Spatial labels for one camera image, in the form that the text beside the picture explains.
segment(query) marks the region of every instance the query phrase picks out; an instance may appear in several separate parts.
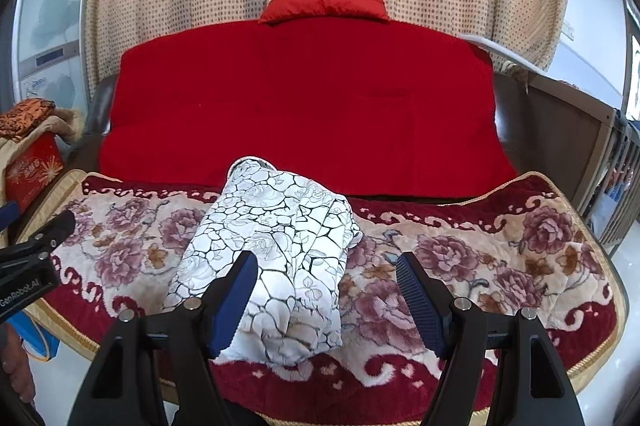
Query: floor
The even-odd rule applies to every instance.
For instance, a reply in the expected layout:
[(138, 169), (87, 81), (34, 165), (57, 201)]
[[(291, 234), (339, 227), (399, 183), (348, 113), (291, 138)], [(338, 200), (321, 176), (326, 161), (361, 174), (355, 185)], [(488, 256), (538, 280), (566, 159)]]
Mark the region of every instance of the floor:
[[(634, 223), (614, 256), (630, 301), (630, 313), (618, 348), (578, 396), (586, 426), (612, 424), (616, 409), (626, 402), (640, 384), (640, 224)], [(65, 345), (49, 362), (33, 361), (36, 407), (47, 426), (64, 426), (89, 362)], [(176, 407), (166, 405), (172, 418)]]

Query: metal screw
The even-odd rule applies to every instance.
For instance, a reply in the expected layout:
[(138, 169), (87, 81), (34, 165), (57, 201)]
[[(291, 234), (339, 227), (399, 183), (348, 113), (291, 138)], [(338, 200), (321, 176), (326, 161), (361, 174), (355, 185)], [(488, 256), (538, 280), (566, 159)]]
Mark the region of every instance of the metal screw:
[(133, 318), (136, 317), (136, 313), (131, 309), (125, 309), (124, 311), (118, 314), (118, 320), (124, 321), (124, 323), (130, 322)]
[(202, 300), (200, 298), (197, 298), (195, 296), (191, 297), (191, 298), (187, 298), (184, 303), (184, 308), (186, 308), (189, 311), (194, 311), (197, 308), (200, 307), (200, 305), (202, 305)]
[(453, 300), (453, 305), (461, 311), (468, 311), (471, 308), (471, 302), (467, 298), (456, 298)]
[(534, 320), (538, 317), (538, 313), (535, 309), (531, 307), (525, 307), (524, 309), (520, 309), (520, 314), (526, 320)]

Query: white patterned cloth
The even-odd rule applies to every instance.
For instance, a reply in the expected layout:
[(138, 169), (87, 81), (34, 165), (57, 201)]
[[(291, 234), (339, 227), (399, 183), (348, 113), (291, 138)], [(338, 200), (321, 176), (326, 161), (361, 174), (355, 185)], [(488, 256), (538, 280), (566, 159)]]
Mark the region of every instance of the white patterned cloth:
[(347, 199), (256, 157), (236, 161), (187, 246), (169, 310), (253, 251), (258, 281), (228, 359), (292, 365), (342, 345), (338, 282), (362, 237)]

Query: red box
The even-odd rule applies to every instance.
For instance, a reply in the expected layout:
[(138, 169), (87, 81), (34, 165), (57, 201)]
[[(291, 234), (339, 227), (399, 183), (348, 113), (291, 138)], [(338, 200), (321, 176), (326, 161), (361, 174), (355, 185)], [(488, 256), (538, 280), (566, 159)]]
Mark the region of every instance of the red box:
[(22, 213), (64, 164), (51, 132), (45, 132), (27, 148), (5, 172), (6, 201), (16, 201)]

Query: hand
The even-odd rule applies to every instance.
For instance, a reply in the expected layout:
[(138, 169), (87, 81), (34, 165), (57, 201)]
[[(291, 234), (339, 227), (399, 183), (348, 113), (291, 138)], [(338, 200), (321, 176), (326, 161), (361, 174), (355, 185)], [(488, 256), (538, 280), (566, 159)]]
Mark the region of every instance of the hand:
[(5, 323), (6, 346), (0, 352), (2, 368), (9, 376), (11, 386), (18, 393), (23, 402), (33, 402), (36, 397), (36, 389), (33, 384), (33, 376), (29, 367), (29, 358), (22, 348), (22, 341), (15, 329)]

